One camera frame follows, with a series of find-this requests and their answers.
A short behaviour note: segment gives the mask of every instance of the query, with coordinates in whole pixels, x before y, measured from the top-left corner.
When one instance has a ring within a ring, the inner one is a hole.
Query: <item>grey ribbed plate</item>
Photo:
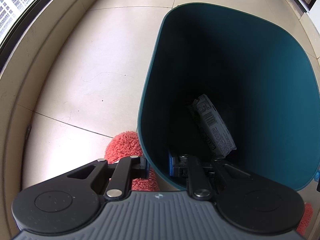
[[[129,198],[108,203],[85,228],[63,236],[39,236],[22,231],[15,240],[114,239],[303,239],[295,231],[278,236],[257,236],[220,218],[213,205],[190,198],[186,191],[133,191]]]

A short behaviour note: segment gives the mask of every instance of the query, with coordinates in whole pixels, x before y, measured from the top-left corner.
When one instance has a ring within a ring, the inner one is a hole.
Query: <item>screw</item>
[[[197,197],[207,197],[210,195],[210,191],[207,190],[207,189],[204,189],[204,188],[201,188],[201,189],[197,189],[195,192],[194,192],[195,196]]]
[[[120,197],[122,195],[122,191],[119,189],[109,189],[107,191],[108,197]]]

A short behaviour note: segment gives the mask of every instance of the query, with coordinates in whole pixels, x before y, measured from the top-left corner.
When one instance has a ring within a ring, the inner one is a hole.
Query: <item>dark green trash can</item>
[[[210,151],[186,109],[206,94],[227,124],[234,164],[295,190],[320,157],[320,100],[302,47],[285,30],[222,6],[190,3],[162,21],[138,118],[142,150],[173,186],[169,147],[206,161]]]

